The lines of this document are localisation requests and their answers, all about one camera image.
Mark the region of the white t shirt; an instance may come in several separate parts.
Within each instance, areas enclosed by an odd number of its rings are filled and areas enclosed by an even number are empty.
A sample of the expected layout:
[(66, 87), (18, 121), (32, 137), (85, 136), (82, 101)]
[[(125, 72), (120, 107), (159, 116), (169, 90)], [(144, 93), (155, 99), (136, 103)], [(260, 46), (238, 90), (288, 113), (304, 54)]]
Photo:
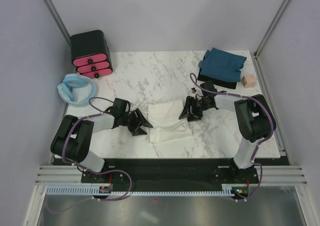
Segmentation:
[(182, 100), (149, 104), (147, 115), (152, 125), (150, 143), (163, 143), (193, 135), (187, 120), (179, 119), (183, 108)]

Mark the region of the black pink drawer box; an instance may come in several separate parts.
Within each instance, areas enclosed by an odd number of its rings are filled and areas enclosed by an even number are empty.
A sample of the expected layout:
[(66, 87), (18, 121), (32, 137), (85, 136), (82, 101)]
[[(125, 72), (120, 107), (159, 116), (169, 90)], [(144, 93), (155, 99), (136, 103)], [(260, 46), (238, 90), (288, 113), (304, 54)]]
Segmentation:
[(72, 35), (70, 49), (71, 63), (80, 75), (94, 79), (113, 72), (110, 51), (101, 30)]

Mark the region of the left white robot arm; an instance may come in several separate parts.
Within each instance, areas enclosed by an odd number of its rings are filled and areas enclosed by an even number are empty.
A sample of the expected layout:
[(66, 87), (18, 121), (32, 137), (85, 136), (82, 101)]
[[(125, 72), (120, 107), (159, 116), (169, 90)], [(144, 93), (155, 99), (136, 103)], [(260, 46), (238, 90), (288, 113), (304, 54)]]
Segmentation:
[(106, 161), (90, 150), (93, 134), (112, 130), (120, 126), (126, 127), (132, 136), (146, 135), (142, 128), (153, 128), (140, 109), (131, 109), (129, 101), (115, 98), (112, 105), (98, 114), (78, 118), (66, 115), (50, 146), (52, 154), (62, 158), (65, 163), (92, 171), (98, 182), (106, 182), (110, 171), (105, 167)]

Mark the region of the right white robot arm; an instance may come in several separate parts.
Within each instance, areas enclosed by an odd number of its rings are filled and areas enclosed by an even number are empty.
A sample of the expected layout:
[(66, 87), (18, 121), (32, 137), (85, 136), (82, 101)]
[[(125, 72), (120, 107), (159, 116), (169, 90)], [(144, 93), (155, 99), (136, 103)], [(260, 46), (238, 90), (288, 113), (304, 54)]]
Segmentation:
[(234, 112), (242, 139), (233, 157), (236, 166), (229, 170), (229, 177), (233, 182), (242, 182), (247, 177), (246, 169), (254, 164), (261, 143), (272, 137), (277, 127), (274, 116), (262, 94), (248, 97), (219, 92), (213, 82), (204, 82), (199, 88), (202, 95), (186, 97), (179, 119), (199, 121), (203, 117), (203, 111), (212, 108)]

